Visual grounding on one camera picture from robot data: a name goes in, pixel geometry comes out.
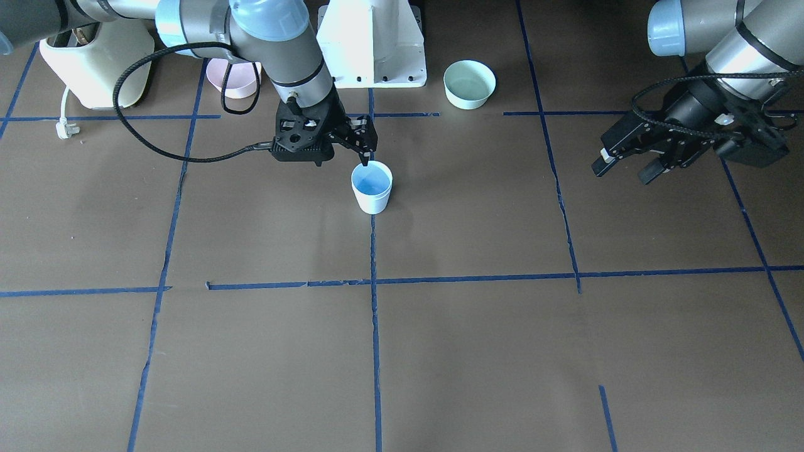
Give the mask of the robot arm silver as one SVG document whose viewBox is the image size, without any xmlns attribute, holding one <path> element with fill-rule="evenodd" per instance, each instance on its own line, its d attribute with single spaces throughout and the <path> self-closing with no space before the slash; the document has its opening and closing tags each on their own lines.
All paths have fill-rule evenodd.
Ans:
<svg viewBox="0 0 804 452">
<path fill-rule="evenodd" d="M 229 63 L 260 63 L 278 92 L 276 131 L 270 141 L 207 158 L 208 163 L 258 151 L 278 162 L 313 162 L 334 157 L 334 145 L 358 154 L 367 166 L 378 137 L 368 115 L 345 114 L 302 1 L 3 1 L 2 54 L 72 29 L 119 19 L 152 19 L 166 48 L 135 60 L 113 79 L 112 108 L 141 144 L 161 156 L 188 163 L 139 134 L 121 110 L 119 95 L 130 75 L 173 53 Z"/>
</svg>

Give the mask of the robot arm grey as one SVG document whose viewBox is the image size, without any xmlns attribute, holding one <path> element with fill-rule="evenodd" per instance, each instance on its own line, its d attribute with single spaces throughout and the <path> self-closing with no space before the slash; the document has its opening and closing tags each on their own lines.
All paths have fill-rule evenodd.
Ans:
<svg viewBox="0 0 804 452">
<path fill-rule="evenodd" d="M 631 111 L 601 136 L 592 171 L 603 176 L 635 154 L 655 153 L 639 172 L 649 184 L 663 173 L 692 165 L 709 149 L 730 162 L 767 167 L 789 154 L 784 132 L 767 109 L 802 75 L 801 1 L 658 1 L 647 20 L 655 55 L 704 53 L 669 86 L 656 112 L 631 101 Z"/>
</svg>

